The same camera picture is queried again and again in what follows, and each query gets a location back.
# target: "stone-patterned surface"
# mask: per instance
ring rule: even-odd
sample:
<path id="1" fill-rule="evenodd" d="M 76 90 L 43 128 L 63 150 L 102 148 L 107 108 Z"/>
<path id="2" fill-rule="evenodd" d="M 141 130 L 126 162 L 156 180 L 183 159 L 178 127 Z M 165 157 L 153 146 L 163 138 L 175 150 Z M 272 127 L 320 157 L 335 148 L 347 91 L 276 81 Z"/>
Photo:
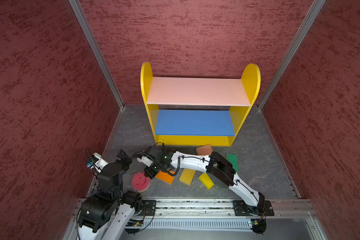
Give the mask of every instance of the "stone-patterned surface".
<path id="1" fill-rule="evenodd" d="M 360 239 L 360 1 L 327 0 L 264 107 L 331 239 Z"/>
<path id="2" fill-rule="evenodd" d="M 240 78 L 261 71 L 258 100 L 312 0 L 81 0 L 125 103 L 143 103 L 140 69 L 155 76 Z"/>
<path id="3" fill-rule="evenodd" d="M 108 160 L 114 160 L 120 149 L 132 156 L 133 153 L 143 151 L 154 144 L 144 105 L 128 105 Z M 196 154 L 195 146 L 168 147 L 184 153 Z M 227 152 L 237 154 L 240 177 L 253 189 L 263 193 L 266 198 L 295 197 L 283 165 L 274 153 L 260 116 L 255 109 L 250 112 L 231 147 L 213 147 L 213 150 L 222 156 L 225 156 Z M 124 191 L 133 190 L 132 177 L 136 172 L 144 171 L 144 168 L 143 163 L 137 160 L 132 162 L 130 169 L 123 175 Z M 152 179 L 149 188 L 142 193 L 143 197 L 238 198 L 229 189 L 214 186 L 207 190 L 198 179 L 201 172 L 196 172 L 191 185 L 187 186 L 178 180 L 181 172 L 182 170 L 179 171 L 172 185 L 157 178 Z"/>
<path id="4" fill-rule="evenodd" d="M 68 1 L 0 1 L 0 239 L 61 239 L 117 103 Z"/>

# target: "textured red wall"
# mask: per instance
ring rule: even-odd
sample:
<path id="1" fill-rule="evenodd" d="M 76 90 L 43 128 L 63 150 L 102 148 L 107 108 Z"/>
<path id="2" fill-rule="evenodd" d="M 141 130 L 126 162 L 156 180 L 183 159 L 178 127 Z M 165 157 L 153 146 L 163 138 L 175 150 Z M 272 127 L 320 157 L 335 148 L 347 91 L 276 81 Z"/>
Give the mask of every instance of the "textured red wall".
<path id="1" fill-rule="evenodd" d="M 327 0 L 263 108 L 331 239 L 360 239 L 360 1 Z"/>
<path id="2" fill-rule="evenodd" d="M 156 76 L 240 78 L 260 67 L 261 98 L 312 0 L 81 0 L 125 103 L 143 103 L 140 69 Z"/>
<path id="3" fill-rule="evenodd" d="M 62 238 L 117 108 L 68 1 L 0 1 L 0 239 Z"/>

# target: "round pink sponge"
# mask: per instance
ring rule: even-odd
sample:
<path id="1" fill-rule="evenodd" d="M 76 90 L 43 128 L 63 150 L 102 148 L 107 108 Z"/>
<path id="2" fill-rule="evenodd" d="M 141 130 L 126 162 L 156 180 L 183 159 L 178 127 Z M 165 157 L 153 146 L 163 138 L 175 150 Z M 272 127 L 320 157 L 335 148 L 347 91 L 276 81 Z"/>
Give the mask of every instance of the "round pink sponge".
<path id="1" fill-rule="evenodd" d="M 132 187 L 137 192 L 144 192 L 151 182 L 149 177 L 146 177 L 143 172 L 138 172 L 133 175 L 132 178 Z"/>

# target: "toy shelf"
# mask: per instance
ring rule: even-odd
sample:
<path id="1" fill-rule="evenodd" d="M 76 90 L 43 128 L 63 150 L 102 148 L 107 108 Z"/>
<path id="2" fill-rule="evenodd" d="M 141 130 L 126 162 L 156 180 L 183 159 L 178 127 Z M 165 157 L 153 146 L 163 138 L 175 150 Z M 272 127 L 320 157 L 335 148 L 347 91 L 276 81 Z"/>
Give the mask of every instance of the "toy shelf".
<path id="1" fill-rule="evenodd" d="M 260 89 L 260 70 L 249 64 L 241 79 L 154 77 L 143 63 L 141 92 L 155 142 L 231 146 Z M 229 111 L 163 110 L 158 105 L 230 106 Z"/>

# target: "pale yellow sponge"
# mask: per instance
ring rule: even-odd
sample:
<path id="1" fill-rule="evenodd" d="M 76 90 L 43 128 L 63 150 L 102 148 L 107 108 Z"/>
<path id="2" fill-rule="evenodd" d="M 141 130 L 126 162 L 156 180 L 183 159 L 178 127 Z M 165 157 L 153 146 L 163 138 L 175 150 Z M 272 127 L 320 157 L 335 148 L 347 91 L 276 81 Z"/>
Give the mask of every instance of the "pale yellow sponge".
<path id="1" fill-rule="evenodd" d="M 208 174 L 203 173 L 202 175 L 200 175 L 199 177 L 200 181 L 202 181 L 202 183 L 205 185 L 205 187 L 210 190 L 213 187 L 213 182 L 212 180 L 209 178 Z"/>
<path id="2" fill-rule="evenodd" d="M 182 183 L 185 183 L 186 185 L 189 186 L 189 185 L 191 185 L 191 182 L 192 182 L 193 176 L 195 175 L 195 172 L 196 172 L 196 170 L 184 168 L 179 180 Z"/>

